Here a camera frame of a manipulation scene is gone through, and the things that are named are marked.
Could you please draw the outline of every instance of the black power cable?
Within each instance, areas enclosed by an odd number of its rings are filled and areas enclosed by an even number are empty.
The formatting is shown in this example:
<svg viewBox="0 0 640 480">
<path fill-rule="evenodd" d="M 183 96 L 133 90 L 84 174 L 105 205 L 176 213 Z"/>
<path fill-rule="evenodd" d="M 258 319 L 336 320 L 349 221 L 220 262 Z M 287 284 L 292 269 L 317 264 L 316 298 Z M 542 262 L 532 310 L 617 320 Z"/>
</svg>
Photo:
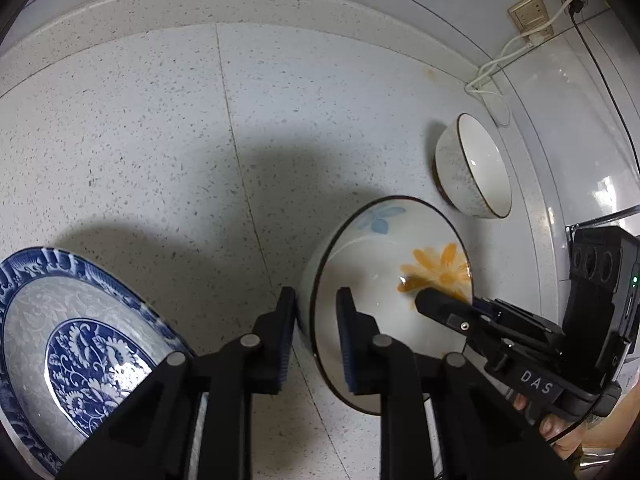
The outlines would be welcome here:
<svg viewBox="0 0 640 480">
<path fill-rule="evenodd" d="M 593 52 L 591 51 L 587 41 L 584 39 L 584 36 L 582 35 L 582 33 L 580 31 L 580 28 L 578 27 L 577 23 L 575 23 L 574 14 L 576 12 L 580 12 L 583 7 L 584 7 L 584 2 L 582 0 L 574 0 L 574 1 L 572 1 L 569 4 L 569 9 L 568 9 L 569 10 L 569 17 L 571 18 L 571 22 L 574 24 L 574 29 L 578 33 L 578 36 L 580 36 L 580 39 L 584 43 L 584 46 L 586 47 L 587 52 L 591 56 L 591 59 L 593 59 L 593 62 L 596 65 L 596 68 L 598 69 L 598 73 L 600 74 L 600 77 L 602 78 L 602 82 L 604 83 L 604 86 L 606 87 L 607 92 L 609 93 L 609 97 L 611 98 L 611 101 L 613 102 L 613 105 L 616 108 L 616 111 L 618 112 L 618 116 L 620 117 L 620 122 L 622 123 L 622 125 L 625 128 L 626 136 L 629 138 L 629 144 L 631 145 L 631 150 L 633 151 L 634 159 L 636 160 L 636 168 L 638 169 L 638 178 L 640 178 L 640 162 L 638 162 L 638 154 L 636 153 L 636 147 L 634 145 L 633 139 L 631 138 L 631 133 L 629 132 L 629 128 L 626 126 L 625 119 L 622 116 L 622 113 L 620 112 L 620 108 L 618 107 L 618 103 L 616 102 L 615 98 L 613 97 L 613 93 L 611 92 L 611 88 L 609 88 L 609 85 L 607 84 L 607 79 L 604 77 L 604 74 L 602 73 L 602 69 L 600 68 L 600 65 L 598 64 L 598 61 L 596 60 L 596 57 L 593 55 Z"/>
<path fill-rule="evenodd" d="M 579 420 L 576 420 L 572 425 L 567 427 L 565 430 L 562 430 L 556 436 L 553 436 L 550 439 L 548 439 L 547 443 L 551 446 L 552 444 L 554 444 L 555 442 L 560 440 L 562 437 L 567 436 L 569 433 L 571 433 L 573 430 L 575 430 L 578 426 L 580 426 L 585 420 L 587 420 L 587 417 L 589 415 L 591 415 L 591 412 L 596 407 L 597 403 L 600 402 L 600 398 L 601 397 L 602 396 L 598 397 L 598 399 L 591 405 L 591 407 L 587 410 L 587 413 L 585 413 L 582 416 L 582 418 L 580 418 Z"/>
</svg>

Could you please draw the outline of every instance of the human hand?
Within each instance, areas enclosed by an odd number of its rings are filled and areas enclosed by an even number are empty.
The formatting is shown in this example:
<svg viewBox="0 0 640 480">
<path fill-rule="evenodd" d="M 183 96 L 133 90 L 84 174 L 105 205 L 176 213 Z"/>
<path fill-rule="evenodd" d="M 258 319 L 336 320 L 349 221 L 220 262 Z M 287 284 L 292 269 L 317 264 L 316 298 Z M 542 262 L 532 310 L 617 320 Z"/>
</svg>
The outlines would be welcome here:
<svg viewBox="0 0 640 480">
<path fill-rule="evenodd" d="M 518 394 L 513 401 L 513 407 L 521 412 L 527 407 L 529 399 L 527 397 Z M 540 423 L 540 434 L 546 439 L 556 436 L 561 431 L 565 430 L 571 425 L 570 422 L 562 420 L 557 415 L 549 413 Z M 587 423 L 583 422 L 580 426 L 575 428 L 571 433 L 566 434 L 564 437 L 552 444 L 553 450 L 558 456 L 565 460 L 571 456 L 578 446 L 582 443 L 584 435 L 587 432 Z"/>
</svg>

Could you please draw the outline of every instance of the blue flower design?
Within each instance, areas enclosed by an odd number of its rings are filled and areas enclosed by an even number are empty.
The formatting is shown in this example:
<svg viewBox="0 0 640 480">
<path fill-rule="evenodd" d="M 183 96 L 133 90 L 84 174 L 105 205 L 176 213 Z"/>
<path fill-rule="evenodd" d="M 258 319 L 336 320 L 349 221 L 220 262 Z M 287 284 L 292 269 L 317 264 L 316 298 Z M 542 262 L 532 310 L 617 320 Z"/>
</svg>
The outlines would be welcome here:
<svg viewBox="0 0 640 480">
<path fill-rule="evenodd" d="M 91 262 L 88 262 L 76 254 L 71 254 L 63 251 L 62 249 L 50 247 L 32 247 L 23 249 L 0 262 L 0 332 L 4 330 L 4 318 L 6 317 L 6 314 L 11 307 L 11 303 L 18 291 L 27 283 L 46 276 L 65 276 L 72 280 L 88 283 L 89 285 L 96 287 L 98 290 L 104 291 L 117 299 L 124 307 L 130 309 L 130 312 L 133 312 L 137 316 L 140 316 L 141 319 L 144 319 L 148 323 L 149 327 L 166 342 L 169 348 L 184 352 L 188 355 L 193 355 L 193 351 L 189 348 L 187 343 L 185 343 L 177 333 L 173 332 L 167 325 L 165 325 L 165 323 L 158 317 L 158 314 L 156 314 L 151 307 L 146 306 L 146 304 L 123 283 L 116 280 L 108 272 L 96 267 Z M 68 335 L 62 335 L 60 337 L 60 341 L 57 339 L 56 341 L 63 349 L 68 350 Z M 134 353 L 142 358 L 140 351 L 134 351 Z M 52 376 L 49 375 L 48 370 L 46 370 L 45 374 L 49 379 Z M 65 379 L 67 381 L 69 380 L 68 377 L 61 372 L 59 372 L 58 377 L 58 380 L 61 383 L 68 386 L 65 382 Z M 51 393 L 56 397 L 56 399 L 58 399 L 62 409 L 62 402 L 60 401 L 60 398 L 64 392 L 62 391 L 62 388 L 58 388 L 58 391 L 60 392 L 60 396 L 52 387 Z M 79 405 L 78 400 L 71 399 L 72 406 L 74 405 L 74 402 L 76 405 Z M 6 370 L 1 337 L 0 410 L 2 410 L 9 421 L 12 430 L 15 431 L 15 434 L 20 438 L 24 446 L 34 457 L 36 457 L 36 459 L 49 473 L 55 476 L 62 467 L 62 460 L 60 460 L 59 457 L 57 457 L 56 454 L 53 453 L 52 450 L 50 450 L 43 442 L 38 433 L 33 429 L 33 426 L 21 409 L 20 404 L 17 402 L 14 389 Z"/>
<path fill-rule="evenodd" d="M 386 221 L 386 218 L 398 216 L 402 213 L 406 213 L 406 209 L 404 207 L 392 206 L 383 202 L 382 204 L 371 207 L 362 213 L 356 227 L 358 229 L 371 227 L 373 232 L 386 235 L 389 232 L 389 222 Z"/>
<path fill-rule="evenodd" d="M 155 367 L 131 339 L 94 319 L 61 323 L 47 344 L 47 377 L 58 405 L 89 436 Z"/>
</svg>

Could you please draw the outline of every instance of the speckled countertop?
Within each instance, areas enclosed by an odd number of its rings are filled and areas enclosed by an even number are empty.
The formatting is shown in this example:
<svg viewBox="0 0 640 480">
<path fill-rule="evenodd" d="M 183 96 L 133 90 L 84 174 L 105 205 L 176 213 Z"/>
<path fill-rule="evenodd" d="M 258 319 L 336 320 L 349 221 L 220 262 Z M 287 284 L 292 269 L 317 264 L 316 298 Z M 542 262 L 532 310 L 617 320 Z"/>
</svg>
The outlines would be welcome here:
<svg viewBox="0 0 640 480">
<path fill-rule="evenodd" d="M 246 332 L 358 206 L 430 201 L 476 290 L 540 311 L 523 193 L 505 221 L 438 195 L 434 142 L 487 111 L 447 73 L 313 30 L 204 23 L 92 46 L 0 98 L 0 253 L 59 246 L 133 288 L 199 352 Z M 280 396 L 254 403 L 256 478 L 378 477 L 378 420 L 322 383 L 296 336 Z"/>
</svg>

